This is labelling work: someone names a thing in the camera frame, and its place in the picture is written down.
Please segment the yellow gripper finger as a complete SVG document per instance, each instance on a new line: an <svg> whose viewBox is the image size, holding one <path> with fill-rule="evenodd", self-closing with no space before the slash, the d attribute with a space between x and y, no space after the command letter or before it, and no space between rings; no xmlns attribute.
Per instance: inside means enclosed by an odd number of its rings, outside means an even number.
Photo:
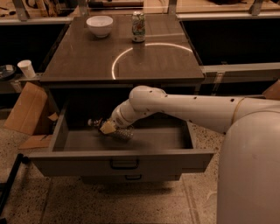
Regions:
<svg viewBox="0 0 280 224"><path fill-rule="evenodd" d="M100 127L100 131L104 134L111 134L113 132L116 131L116 126L113 122L111 122L110 120L107 120L106 122L104 122L101 127Z"/></svg>

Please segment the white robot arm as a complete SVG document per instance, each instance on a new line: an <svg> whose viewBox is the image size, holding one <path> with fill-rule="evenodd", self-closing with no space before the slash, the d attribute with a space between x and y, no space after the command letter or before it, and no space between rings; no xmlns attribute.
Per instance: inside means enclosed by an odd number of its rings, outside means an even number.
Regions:
<svg viewBox="0 0 280 224"><path fill-rule="evenodd" d="M138 86L101 126L111 134L161 112L223 133L217 224L280 224L280 101L167 94Z"/></svg>

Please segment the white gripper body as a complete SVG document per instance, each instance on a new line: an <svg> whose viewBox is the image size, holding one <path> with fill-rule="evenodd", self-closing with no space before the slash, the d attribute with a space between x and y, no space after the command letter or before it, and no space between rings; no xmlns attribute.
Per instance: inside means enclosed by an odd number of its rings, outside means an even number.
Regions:
<svg viewBox="0 0 280 224"><path fill-rule="evenodd" d="M130 104L120 104L113 110L110 120L118 128L126 128L134 122L134 109Z"/></svg>

